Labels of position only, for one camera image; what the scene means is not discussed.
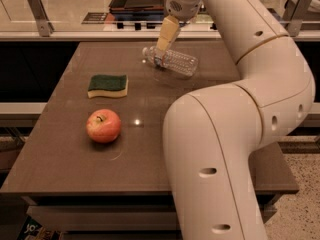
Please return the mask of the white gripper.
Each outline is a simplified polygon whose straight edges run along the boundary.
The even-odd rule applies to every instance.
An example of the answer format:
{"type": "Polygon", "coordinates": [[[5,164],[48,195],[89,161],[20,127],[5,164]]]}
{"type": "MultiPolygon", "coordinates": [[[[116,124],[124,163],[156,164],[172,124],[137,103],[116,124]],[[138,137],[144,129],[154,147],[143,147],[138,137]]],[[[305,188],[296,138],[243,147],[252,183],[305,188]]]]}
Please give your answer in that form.
{"type": "Polygon", "coordinates": [[[180,33],[181,22],[188,22],[199,10],[201,0],[166,0],[166,10],[169,16],[163,19],[156,49],[164,54],[175,42],[180,33]]]}

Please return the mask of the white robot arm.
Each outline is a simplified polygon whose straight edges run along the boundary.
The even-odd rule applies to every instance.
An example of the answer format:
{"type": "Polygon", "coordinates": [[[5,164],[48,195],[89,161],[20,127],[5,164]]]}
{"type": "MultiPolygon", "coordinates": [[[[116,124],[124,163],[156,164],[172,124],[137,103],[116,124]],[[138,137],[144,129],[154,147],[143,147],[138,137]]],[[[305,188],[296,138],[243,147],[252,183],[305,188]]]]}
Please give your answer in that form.
{"type": "Polygon", "coordinates": [[[204,4],[240,80],[185,94],[169,108],[163,152],[183,240],[268,240],[250,154],[293,131],[315,98],[313,74],[259,0],[167,0],[187,21],[204,4]]]}

